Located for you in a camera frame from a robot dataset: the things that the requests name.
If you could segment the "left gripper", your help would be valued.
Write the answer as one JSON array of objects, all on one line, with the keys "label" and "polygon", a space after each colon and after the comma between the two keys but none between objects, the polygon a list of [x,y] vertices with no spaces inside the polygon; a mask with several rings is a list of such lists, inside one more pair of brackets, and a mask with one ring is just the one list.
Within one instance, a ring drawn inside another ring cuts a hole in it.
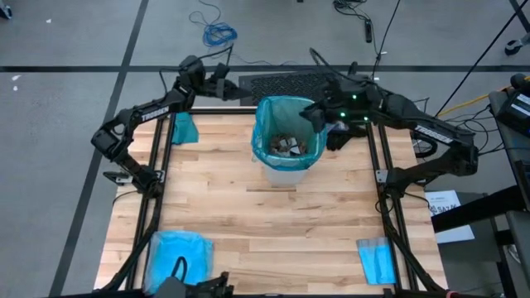
[{"label": "left gripper", "polygon": [[230,83],[226,79],[229,67],[218,63],[214,73],[207,78],[204,64],[196,61],[188,67],[188,77],[191,88],[201,96],[215,97],[223,100],[244,99],[252,96],[252,92],[247,90],[252,88],[250,79],[239,79],[232,81],[237,89],[230,90]]}]

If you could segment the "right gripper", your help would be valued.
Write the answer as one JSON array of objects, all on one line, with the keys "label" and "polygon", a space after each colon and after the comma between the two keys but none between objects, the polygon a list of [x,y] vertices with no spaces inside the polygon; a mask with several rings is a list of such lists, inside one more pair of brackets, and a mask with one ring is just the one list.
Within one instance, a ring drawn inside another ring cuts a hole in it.
[{"label": "right gripper", "polygon": [[311,120],[315,133],[322,132],[327,123],[366,123],[372,103],[368,91],[373,81],[366,75],[332,76],[322,87],[323,99],[303,108],[299,115]]}]

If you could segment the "teal plastic trash bag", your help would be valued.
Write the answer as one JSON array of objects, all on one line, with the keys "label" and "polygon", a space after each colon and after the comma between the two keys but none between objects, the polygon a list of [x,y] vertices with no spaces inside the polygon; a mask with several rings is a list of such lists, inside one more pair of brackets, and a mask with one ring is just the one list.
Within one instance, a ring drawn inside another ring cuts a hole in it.
[{"label": "teal plastic trash bag", "polygon": [[[297,96],[268,96],[255,112],[251,139],[254,157],[277,171],[303,171],[313,166],[325,150],[327,131],[315,132],[300,112],[313,101]],[[287,137],[302,146],[298,154],[287,156],[273,151],[273,143]]]}]

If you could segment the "white paper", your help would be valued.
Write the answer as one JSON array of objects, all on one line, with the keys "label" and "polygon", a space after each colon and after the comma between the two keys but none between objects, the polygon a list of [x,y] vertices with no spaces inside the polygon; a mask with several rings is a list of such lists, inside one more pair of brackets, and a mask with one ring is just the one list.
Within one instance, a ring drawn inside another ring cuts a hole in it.
[{"label": "white paper", "polygon": [[282,138],[278,142],[277,153],[280,156],[299,156],[301,154],[297,140],[294,137]]}]

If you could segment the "large brown paper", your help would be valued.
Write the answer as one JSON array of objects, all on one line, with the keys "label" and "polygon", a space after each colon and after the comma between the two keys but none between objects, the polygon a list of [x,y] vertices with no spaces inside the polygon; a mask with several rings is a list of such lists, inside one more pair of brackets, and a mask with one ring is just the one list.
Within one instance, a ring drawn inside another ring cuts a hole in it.
[{"label": "large brown paper", "polygon": [[[277,147],[278,147],[278,142],[282,139],[282,138],[290,138],[290,137],[294,137],[292,135],[289,135],[289,134],[278,134],[274,137],[272,137],[271,141],[270,141],[270,152],[275,155],[275,156],[280,156],[278,153],[277,153]],[[296,137],[295,139],[297,140],[297,143],[298,143],[298,146],[300,148],[300,151],[301,151],[301,154],[299,156],[303,156],[307,153],[307,145],[304,141],[299,141]]]}]

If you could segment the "white plastic trash bin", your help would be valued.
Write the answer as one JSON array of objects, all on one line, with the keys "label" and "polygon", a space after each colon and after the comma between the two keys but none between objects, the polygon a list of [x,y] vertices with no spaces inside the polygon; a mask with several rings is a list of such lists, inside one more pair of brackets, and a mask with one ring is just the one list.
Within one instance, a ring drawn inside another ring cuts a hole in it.
[{"label": "white plastic trash bin", "polygon": [[299,184],[306,176],[308,169],[297,171],[280,171],[263,164],[268,182],[272,187],[292,187]]}]

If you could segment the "small folded blue bag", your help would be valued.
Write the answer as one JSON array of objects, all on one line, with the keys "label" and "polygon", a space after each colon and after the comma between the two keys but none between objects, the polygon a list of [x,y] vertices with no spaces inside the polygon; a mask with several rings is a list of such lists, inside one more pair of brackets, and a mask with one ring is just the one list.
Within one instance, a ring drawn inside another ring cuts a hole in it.
[{"label": "small folded blue bag", "polygon": [[356,241],[367,283],[387,285],[396,282],[390,244],[385,237]]}]

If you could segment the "large folded blue bag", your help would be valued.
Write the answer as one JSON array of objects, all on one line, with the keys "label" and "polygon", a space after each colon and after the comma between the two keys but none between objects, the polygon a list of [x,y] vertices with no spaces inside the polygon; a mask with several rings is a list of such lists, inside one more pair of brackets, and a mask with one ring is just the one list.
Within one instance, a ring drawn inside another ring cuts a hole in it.
[{"label": "large folded blue bag", "polygon": [[214,244],[199,233],[182,230],[155,232],[152,236],[143,290],[154,295],[172,273],[179,257],[187,264],[184,283],[196,285],[210,278]]}]

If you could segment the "black glove gray cuff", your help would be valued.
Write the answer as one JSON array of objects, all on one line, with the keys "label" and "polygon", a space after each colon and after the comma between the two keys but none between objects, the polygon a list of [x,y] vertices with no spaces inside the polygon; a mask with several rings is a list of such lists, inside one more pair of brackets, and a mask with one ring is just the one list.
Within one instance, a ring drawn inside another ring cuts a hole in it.
[{"label": "black glove gray cuff", "polygon": [[329,151],[338,151],[351,139],[363,138],[368,135],[366,128],[363,125],[359,125],[357,123],[347,125],[349,126],[349,130],[347,132],[328,132],[326,125],[326,148]]}]

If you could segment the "black perforated panel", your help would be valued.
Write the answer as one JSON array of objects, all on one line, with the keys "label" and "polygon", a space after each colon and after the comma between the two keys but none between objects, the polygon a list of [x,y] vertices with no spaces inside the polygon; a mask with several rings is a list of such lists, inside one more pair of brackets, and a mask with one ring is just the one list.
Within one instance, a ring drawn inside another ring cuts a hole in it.
[{"label": "black perforated panel", "polygon": [[298,72],[270,73],[243,75],[238,79],[250,79],[251,97],[240,100],[241,106],[257,106],[262,98],[268,96],[298,96],[313,100],[321,98],[321,89],[327,84],[327,79],[336,79],[332,72],[322,74],[315,70]]}]

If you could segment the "white paper sign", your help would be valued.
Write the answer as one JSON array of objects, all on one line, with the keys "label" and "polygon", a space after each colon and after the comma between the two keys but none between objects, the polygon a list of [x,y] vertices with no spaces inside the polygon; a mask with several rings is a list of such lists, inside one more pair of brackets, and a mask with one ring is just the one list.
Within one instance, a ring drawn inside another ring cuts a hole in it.
[{"label": "white paper sign", "polygon": [[[431,217],[460,207],[460,200],[454,190],[426,192],[425,196],[429,202]],[[438,244],[463,242],[474,239],[475,235],[469,225],[436,233],[436,241]]]}]

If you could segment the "gray side table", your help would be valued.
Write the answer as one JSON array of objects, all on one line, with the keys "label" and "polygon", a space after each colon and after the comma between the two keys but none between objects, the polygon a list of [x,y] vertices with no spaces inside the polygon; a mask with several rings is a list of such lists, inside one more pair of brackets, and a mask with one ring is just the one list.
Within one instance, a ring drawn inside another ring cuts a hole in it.
[{"label": "gray side table", "polygon": [[[508,101],[508,93],[494,91],[489,94],[489,101],[492,114],[496,118],[504,103]],[[495,121],[515,180],[523,195],[530,199],[530,137],[514,131],[497,118]]]}]

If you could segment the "black device with label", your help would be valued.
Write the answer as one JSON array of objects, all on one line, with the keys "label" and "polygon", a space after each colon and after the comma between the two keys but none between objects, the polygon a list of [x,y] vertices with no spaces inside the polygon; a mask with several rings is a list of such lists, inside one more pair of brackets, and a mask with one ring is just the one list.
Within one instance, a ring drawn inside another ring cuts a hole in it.
[{"label": "black device with label", "polygon": [[496,118],[525,137],[530,137],[530,90],[507,93]]}]

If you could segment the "office chair caster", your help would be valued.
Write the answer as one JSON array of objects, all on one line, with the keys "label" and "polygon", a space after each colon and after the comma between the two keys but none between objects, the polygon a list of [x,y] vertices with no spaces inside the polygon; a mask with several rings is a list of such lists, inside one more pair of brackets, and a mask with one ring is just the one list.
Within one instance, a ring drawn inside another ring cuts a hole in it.
[{"label": "office chair caster", "polygon": [[517,54],[524,46],[530,45],[530,32],[525,36],[517,40],[509,41],[504,47],[505,55],[515,55]]}]

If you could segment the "black aluminium table frame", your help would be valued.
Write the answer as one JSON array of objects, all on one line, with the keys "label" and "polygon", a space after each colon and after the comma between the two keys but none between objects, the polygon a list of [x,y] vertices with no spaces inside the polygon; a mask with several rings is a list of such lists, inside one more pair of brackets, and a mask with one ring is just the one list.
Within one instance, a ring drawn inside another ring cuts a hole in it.
[{"label": "black aluminium table frame", "polygon": [[248,109],[196,109],[196,143],[160,149],[166,171],[162,230],[213,243],[214,276],[240,295],[379,297],[366,282],[357,241],[383,235],[374,163],[379,140],[354,139],[324,153],[297,185],[272,186],[250,146]]}]

